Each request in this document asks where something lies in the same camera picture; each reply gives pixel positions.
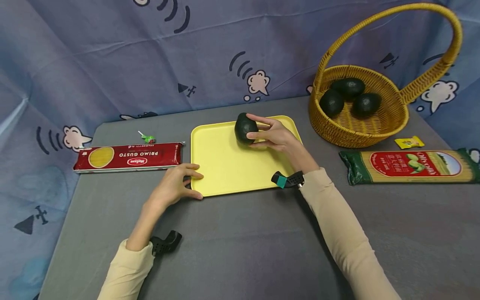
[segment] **red spaghetti box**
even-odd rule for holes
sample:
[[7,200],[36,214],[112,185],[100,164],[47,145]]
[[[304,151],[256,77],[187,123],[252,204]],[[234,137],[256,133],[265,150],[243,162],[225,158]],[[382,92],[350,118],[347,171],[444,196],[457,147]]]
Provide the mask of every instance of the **red spaghetti box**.
[[83,148],[73,166],[77,173],[163,170],[181,164],[182,143]]

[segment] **green pasta package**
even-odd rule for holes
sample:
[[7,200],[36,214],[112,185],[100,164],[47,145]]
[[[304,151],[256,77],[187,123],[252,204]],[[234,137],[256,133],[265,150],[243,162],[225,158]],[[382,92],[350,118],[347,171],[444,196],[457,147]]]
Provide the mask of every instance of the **green pasta package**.
[[340,151],[350,185],[479,183],[480,168],[465,148],[435,151]]

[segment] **black wrist strap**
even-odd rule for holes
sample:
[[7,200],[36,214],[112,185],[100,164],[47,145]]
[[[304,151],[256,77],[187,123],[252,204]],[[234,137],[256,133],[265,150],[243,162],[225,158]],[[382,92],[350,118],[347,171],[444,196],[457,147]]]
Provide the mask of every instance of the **black wrist strap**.
[[302,171],[298,171],[289,177],[285,177],[280,171],[277,171],[272,176],[272,182],[282,189],[288,189],[296,186],[301,187],[305,179],[303,179]]
[[174,230],[170,231],[164,240],[159,237],[152,237],[150,239],[153,244],[152,255],[157,256],[174,251],[180,243],[181,237],[182,235]]

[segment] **gray table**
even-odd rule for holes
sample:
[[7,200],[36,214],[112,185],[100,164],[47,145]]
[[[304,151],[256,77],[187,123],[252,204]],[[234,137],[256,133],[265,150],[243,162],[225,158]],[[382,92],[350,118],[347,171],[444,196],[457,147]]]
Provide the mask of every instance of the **gray table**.
[[[469,299],[480,295],[478,185],[351,187],[340,148],[312,129],[307,97],[105,123],[92,145],[186,141],[204,123],[235,120],[243,111],[288,115],[306,148],[342,192],[404,299]],[[414,112],[396,137],[418,135],[425,149],[447,149]],[[371,150],[396,150],[393,138]],[[43,285],[41,300],[96,299],[118,244],[128,237],[163,171],[85,174]],[[270,189],[182,200],[162,216],[155,235],[183,234],[176,252],[156,259],[140,299],[351,299],[298,191]]]

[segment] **blue fabric backdrop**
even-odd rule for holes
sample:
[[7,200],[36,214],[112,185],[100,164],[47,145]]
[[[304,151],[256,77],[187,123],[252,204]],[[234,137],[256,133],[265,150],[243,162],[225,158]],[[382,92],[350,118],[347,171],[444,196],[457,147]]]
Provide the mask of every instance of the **blue fabric backdrop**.
[[[78,176],[78,148],[105,121],[308,93],[345,31],[408,0],[0,1],[0,299],[37,296]],[[480,2],[454,10],[464,45],[412,105],[478,162]],[[351,38],[331,65],[377,70],[403,87],[451,39],[430,12],[403,12]]]

